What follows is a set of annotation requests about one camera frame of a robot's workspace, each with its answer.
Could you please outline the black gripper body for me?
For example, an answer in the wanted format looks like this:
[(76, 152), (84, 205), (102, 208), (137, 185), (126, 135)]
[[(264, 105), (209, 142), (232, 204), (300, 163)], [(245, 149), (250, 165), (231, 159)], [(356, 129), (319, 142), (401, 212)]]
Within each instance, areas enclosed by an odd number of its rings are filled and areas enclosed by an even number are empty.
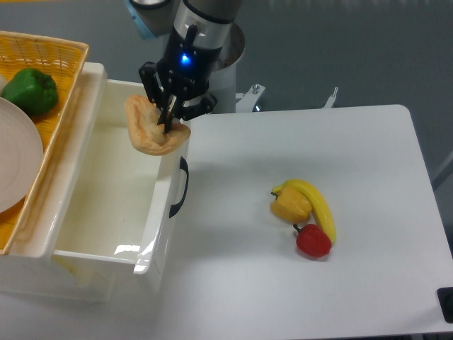
[(139, 75), (149, 101), (157, 106), (173, 94), (180, 102), (178, 119), (185, 121), (212, 112), (217, 99), (209, 93), (209, 77), (217, 61), (217, 50), (197, 47), (198, 26), (190, 26), (182, 36), (171, 31), (164, 56), (146, 62)]

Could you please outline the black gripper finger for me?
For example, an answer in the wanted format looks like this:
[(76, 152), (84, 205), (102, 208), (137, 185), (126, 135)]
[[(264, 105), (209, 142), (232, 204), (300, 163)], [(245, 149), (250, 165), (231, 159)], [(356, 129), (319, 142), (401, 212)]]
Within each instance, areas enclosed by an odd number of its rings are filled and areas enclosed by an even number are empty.
[(168, 109), (175, 103), (177, 102), (177, 97), (173, 94), (171, 94), (169, 97), (168, 97), (168, 100), (166, 103), (162, 103), (160, 106), (157, 106), (158, 108), (158, 114), (159, 114), (159, 118), (157, 120), (157, 125), (162, 125), (164, 126), (164, 120), (165, 120), (165, 116), (166, 116), (166, 113), (168, 111)]
[(175, 102), (167, 111), (164, 120), (164, 134), (168, 134), (172, 129), (173, 119), (180, 114), (180, 102)]

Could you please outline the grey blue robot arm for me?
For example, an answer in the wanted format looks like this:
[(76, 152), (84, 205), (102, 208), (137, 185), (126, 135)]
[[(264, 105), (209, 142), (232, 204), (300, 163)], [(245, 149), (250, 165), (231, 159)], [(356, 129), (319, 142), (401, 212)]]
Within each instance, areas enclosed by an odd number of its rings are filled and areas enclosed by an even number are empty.
[(168, 36), (163, 57), (146, 62), (139, 75), (149, 101), (160, 111), (158, 124), (211, 113), (217, 98), (210, 77), (234, 26), (240, 1), (128, 1), (141, 35)]

